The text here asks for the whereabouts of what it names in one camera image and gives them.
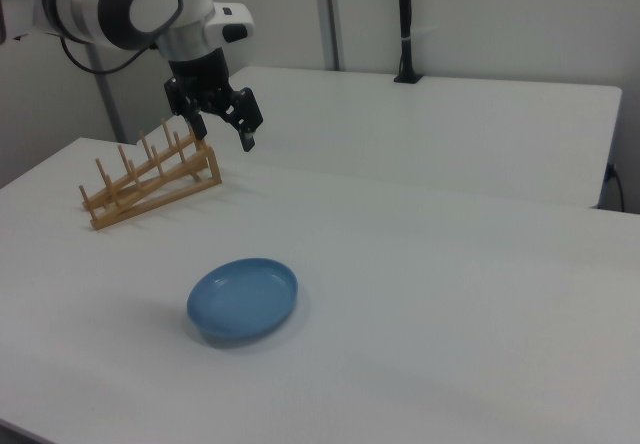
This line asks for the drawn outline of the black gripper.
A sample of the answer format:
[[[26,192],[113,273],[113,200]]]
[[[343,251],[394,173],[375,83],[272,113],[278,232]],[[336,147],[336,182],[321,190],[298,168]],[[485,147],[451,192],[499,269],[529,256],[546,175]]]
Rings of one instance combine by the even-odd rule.
[[[182,116],[195,139],[207,135],[200,109],[206,113],[222,113],[222,118],[238,133],[241,146],[250,152],[255,146],[254,134],[264,122],[253,91],[233,90],[222,48],[189,61],[170,61],[172,78],[164,83],[171,112]]]

